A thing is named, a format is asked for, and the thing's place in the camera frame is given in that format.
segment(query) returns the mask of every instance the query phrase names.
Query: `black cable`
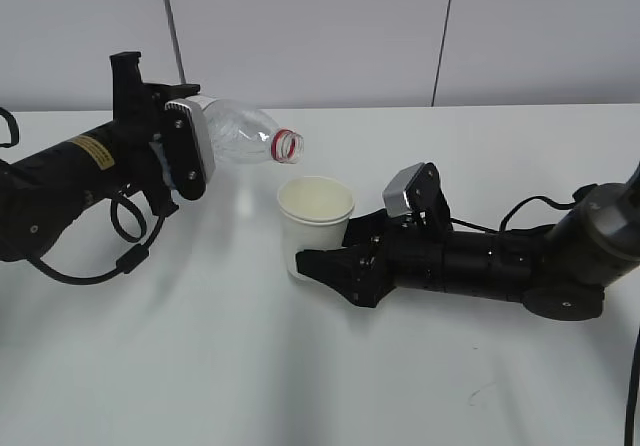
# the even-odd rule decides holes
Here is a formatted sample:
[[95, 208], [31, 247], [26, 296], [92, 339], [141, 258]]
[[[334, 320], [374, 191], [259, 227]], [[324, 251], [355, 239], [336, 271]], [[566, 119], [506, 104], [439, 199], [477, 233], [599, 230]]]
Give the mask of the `black cable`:
[[0, 116], [7, 122], [9, 127], [10, 141], [8, 143], [0, 143], [0, 148], [13, 148], [20, 142], [20, 129], [16, 118], [4, 108], [0, 108]]
[[497, 234], [498, 232], [495, 229], [486, 228], [484, 226], [480, 226], [478, 224], [469, 223], [467, 221], [462, 221], [461, 219], [451, 218], [451, 222], [453, 224], [459, 224], [460, 226], [464, 226], [465, 228], [475, 229], [476, 231], [482, 231], [483, 233]]
[[[109, 196], [111, 199], [111, 206], [109, 208], [109, 216], [111, 217], [111, 224], [113, 225], [113, 229], [116, 230], [116, 233], [120, 235], [122, 239], [128, 241], [130, 243], [138, 243], [147, 235], [147, 222], [144, 219], [144, 215], [140, 208], [138, 208], [133, 201], [127, 198], [124, 194], [115, 194]], [[118, 217], [118, 206], [122, 206], [124, 209], [129, 211], [133, 217], [138, 222], [138, 227], [140, 228], [140, 234], [138, 236], [133, 236], [129, 234], [122, 227], [122, 223], [120, 223], [120, 218]]]
[[[155, 242], [158, 235], [160, 234], [160, 230], [162, 229], [162, 226], [164, 225], [164, 221], [166, 218], [167, 218], [166, 213], [162, 212], [160, 216], [158, 216], [158, 219], [153, 228], [153, 231], [151, 232], [151, 234], [149, 235], [149, 238], [145, 241], [145, 243], [143, 245], [137, 244], [136, 246], [131, 248], [129, 251], [127, 251], [127, 253], [121, 256], [121, 258], [116, 262], [115, 268], [99, 276], [92, 276], [88, 278], [69, 276], [59, 271], [56, 271], [51, 266], [49, 266], [44, 261], [42, 261], [40, 258], [36, 258], [35, 256], [32, 256], [30, 253], [25, 253], [24, 251], [21, 251], [13, 243], [11, 243], [9, 240], [4, 238], [1, 234], [0, 234], [0, 242], [4, 243], [7, 247], [13, 249], [16, 253], [22, 256], [34, 268], [36, 268], [45, 276], [48, 276], [49, 278], [53, 279], [54, 281], [58, 281], [60, 283], [65, 283], [65, 284], [71, 284], [74, 286], [90, 286], [94, 284], [104, 283], [105, 281], [109, 281], [110, 279], [113, 279], [122, 273], [130, 273], [138, 264], [140, 264], [140, 262], [146, 259], [146, 257], [148, 256], [148, 250], [151, 247], [151, 245]], [[143, 257], [141, 259], [139, 256], [140, 248], [145, 250], [143, 252], [145, 254], [143, 254]], [[138, 252], [138, 255], [137, 255], [138, 257], [136, 259], [138, 260], [136, 261], [134, 259], [133, 265], [121, 262], [123, 258], [126, 258], [132, 251], [136, 249]]]
[[627, 395], [627, 411], [624, 419], [624, 446], [633, 446], [635, 429], [636, 405], [638, 404], [638, 385], [640, 383], [640, 330], [633, 348], [631, 362], [631, 377], [629, 378], [629, 393]]
[[442, 28], [442, 40], [440, 42], [440, 52], [438, 53], [438, 66], [436, 67], [436, 78], [433, 83], [433, 93], [431, 94], [431, 107], [436, 105], [436, 94], [438, 93], [438, 82], [440, 81], [440, 67], [442, 66], [442, 55], [444, 44], [447, 40], [447, 28], [449, 26], [449, 14], [451, 13], [451, 0], [447, 0], [447, 10], [444, 14], [444, 27]]
[[543, 203], [548, 204], [549, 206], [551, 206], [554, 209], [558, 209], [560, 211], [567, 211], [569, 209], [573, 209], [573, 207], [576, 205], [576, 203], [557, 203], [555, 202], [553, 199], [550, 199], [546, 196], [531, 196], [530, 198], [524, 199], [522, 201], [520, 201], [518, 204], [516, 204], [516, 206], [509, 211], [509, 213], [507, 213], [507, 215], [504, 217], [504, 219], [500, 222], [500, 228], [498, 230], [499, 233], [504, 233], [507, 230], [507, 225], [509, 224], [509, 221], [511, 220], [511, 218], [513, 218], [513, 216], [520, 211], [520, 209], [527, 203], [530, 203], [531, 201], [542, 201]]

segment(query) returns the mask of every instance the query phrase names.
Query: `cable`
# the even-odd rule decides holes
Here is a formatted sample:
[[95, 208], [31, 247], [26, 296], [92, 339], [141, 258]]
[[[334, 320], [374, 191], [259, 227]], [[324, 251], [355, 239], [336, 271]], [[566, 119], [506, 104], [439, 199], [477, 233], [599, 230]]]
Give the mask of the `cable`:
[[483, 233], [490, 233], [490, 234], [498, 233], [495, 229], [486, 228], [478, 224], [468, 223], [467, 221], [462, 221], [461, 219], [451, 218], [451, 222], [453, 224], [459, 224], [460, 226], [464, 226], [465, 228], [475, 229], [476, 231], [482, 231]]
[[0, 143], [0, 148], [13, 148], [20, 142], [20, 128], [18, 128], [18, 122], [16, 118], [4, 108], [0, 108], [0, 116], [2, 116], [7, 122], [9, 127], [9, 134], [11, 137], [10, 142]]
[[558, 209], [560, 211], [567, 211], [569, 209], [573, 209], [573, 207], [576, 205], [576, 203], [557, 203], [553, 199], [550, 199], [546, 196], [531, 196], [530, 198], [520, 201], [518, 204], [516, 204], [516, 206], [511, 211], [509, 211], [509, 213], [507, 213], [504, 219], [500, 222], [500, 228], [498, 232], [504, 233], [507, 230], [507, 225], [509, 224], [509, 221], [511, 220], [511, 218], [513, 218], [513, 216], [518, 211], [520, 211], [520, 209], [525, 204], [530, 203], [531, 201], [534, 201], [534, 200], [542, 201], [543, 203], [546, 203], [552, 208]]
[[[139, 243], [142, 238], [147, 235], [147, 222], [144, 219], [142, 211], [140, 211], [140, 208], [138, 208], [133, 203], [133, 201], [131, 201], [122, 193], [109, 196], [109, 198], [111, 199], [109, 216], [111, 217], [111, 224], [113, 225], [113, 229], [115, 229], [116, 233], [118, 233], [118, 235], [120, 235], [120, 237], [125, 241], [128, 241], [130, 243]], [[120, 218], [118, 217], [118, 206], [122, 206], [124, 209], [129, 211], [134, 218], [136, 218], [138, 227], [140, 228], [140, 234], [138, 236], [129, 234], [122, 227], [122, 223], [120, 223]]]
[[627, 410], [624, 419], [624, 446], [633, 446], [635, 429], [636, 406], [638, 404], [638, 385], [640, 383], [640, 330], [633, 348], [631, 362], [631, 377], [629, 378], [629, 393], [627, 395]]
[[4, 243], [10, 249], [13, 249], [16, 253], [22, 256], [29, 264], [31, 264], [34, 268], [40, 271], [45, 276], [53, 279], [54, 281], [58, 281], [60, 283], [71, 284], [74, 286], [90, 286], [94, 284], [104, 283], [105, 281], [109, 281], [110, 279], [115, 278], [119, 274], [125, 273], [128, 274], [133, 271], [142, 261], [144, 261], [149, 256], [149, 248], [155, 242], [156, 238], [160, 234], [160, 230], [164, 225], [164, 221], [167, 218], [166, 208], [163, 212], [158, 216], [156, 224], [153, 228], [153, 231], [149, 235], [149, 238], [145, 241], [144, 244], [136, 244], [129, 251], [123, 254], [118, 261], [116, 261], [116, 267], [111, 271], [101, 274], [99, 276], [92, 276], [87, 278], [68, 276], [59, 271], [56, 271], [51, 266], [46, 264], [40, 258], [36, 258], [32, 256], [30, 253], [25, 253], [17, 248], [13, 243], [7, 240], [5, 237], [0, 235], [0, 242]]

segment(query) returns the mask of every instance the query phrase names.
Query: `bottle neck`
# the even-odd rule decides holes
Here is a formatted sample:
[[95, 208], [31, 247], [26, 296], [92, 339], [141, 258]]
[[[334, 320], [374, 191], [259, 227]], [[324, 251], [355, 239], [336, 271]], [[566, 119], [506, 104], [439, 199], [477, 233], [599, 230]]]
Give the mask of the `bottle neck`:
[[279, 129], [271, 141], [271, 157], [278, 163], [293, 164], [300, 160], [304, 149], [302, 136], [289, 129]]

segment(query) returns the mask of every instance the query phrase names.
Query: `white wall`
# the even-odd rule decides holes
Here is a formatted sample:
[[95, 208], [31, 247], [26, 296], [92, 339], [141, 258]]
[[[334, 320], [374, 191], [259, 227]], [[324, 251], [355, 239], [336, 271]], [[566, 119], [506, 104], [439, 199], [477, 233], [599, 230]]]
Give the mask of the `white wall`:
[[189, 81], [272, 107], [426, 106], [447, 0], [171, 0]]
[[640, 100], [640, 0], [453, 0], [436, 105]]
[[162, 0], [0, 0], [0, 105], [109, 109], [109, 55], [143, 53], [145, 78], [177, 82]]
[[[447, 0], [171, 0], [187, 79], [262, 106], [431, 102]], [[453, 0], [436, 105], [640, 98], [640, 0]], [[178, 80], [162, 0], [0, 0], [0, 105], [106, 109], [108, 56]]]

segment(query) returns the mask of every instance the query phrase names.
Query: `cup rim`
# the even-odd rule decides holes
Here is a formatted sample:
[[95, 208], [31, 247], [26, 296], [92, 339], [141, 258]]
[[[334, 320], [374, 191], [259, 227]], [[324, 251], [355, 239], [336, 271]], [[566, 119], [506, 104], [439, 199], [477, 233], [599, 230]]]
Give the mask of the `cup rim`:
[[[288, 186], [293, 181], [298, 181], [301, 179], [323, 179], [344, 188], [345, 191], [349, 193], [349, 198], [351, 200], [351, 205], [349, 207], [349, 210], [346, 211], [344, 214], [341, 214], [340, 216], [331, 217], [327, 219], [314, 219], [308, 216], [299, 215], [291, 212], [289, 209], [285, 208], [285, 206], [282, 204], [282, 201], [280, 200], [280, 196], [286, 186]], [[353, 213], [353, 210], [355, 209], [355, 201], [353, 199], [353, 193], [351, 192], [351, 190], [347, 186], [342, 184], [340, 181], [338, 181], [337, 179], [329, 178], [327, 176], [298, 176], [297, 178], [292, 178], [278, 188], [278, 193], [276, 197], [278, 199], [278, 206], [280, 207], [280, 211], [282, 212], [282, 214], [287, 218], [301, 224], [308, 224], [308, 225], [315, 225], [315, 226], [331, 226], [333, 224], [341, 223], [345, 219], [349, 218], [349, 216], [351, 216], [351, 214]]]

